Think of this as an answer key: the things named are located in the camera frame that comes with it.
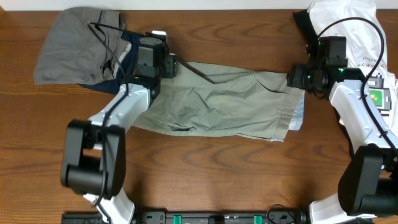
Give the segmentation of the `khaki green shorts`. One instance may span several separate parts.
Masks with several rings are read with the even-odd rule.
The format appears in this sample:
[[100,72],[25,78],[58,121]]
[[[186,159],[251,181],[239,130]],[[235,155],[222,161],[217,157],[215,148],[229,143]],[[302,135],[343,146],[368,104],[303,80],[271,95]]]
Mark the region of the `khaki green shorts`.
[[171,136],[242,136],[283,141],[303,124],[304,92],[287,86],[286,75],[189,62],[134,126]]

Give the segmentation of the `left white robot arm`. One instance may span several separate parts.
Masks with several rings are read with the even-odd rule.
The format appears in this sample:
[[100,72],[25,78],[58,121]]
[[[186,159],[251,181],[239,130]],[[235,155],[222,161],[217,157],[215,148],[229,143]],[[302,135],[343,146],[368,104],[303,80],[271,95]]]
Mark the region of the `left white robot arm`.
[[134,223],[135,204],[123,190],[126,133],[159,94],[161,78],[176,75],[177,60],[175,54],[159,64],[140,57],[136,75],[105,108],[88,120],[69,122],[60,180],[97,211],[64,213],[62,223]]

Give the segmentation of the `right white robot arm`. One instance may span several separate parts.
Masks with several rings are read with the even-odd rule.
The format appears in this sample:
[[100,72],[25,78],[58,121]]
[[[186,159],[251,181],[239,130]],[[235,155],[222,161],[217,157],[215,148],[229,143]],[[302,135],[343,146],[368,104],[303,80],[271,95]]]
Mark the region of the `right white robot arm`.
[[326,94],[354,151],[337,192],[310,204],[310,223],[353,223],[397,215],[397,137],[374,105],[362,71],[338,67],[311,70],[295,64],[287,84]]

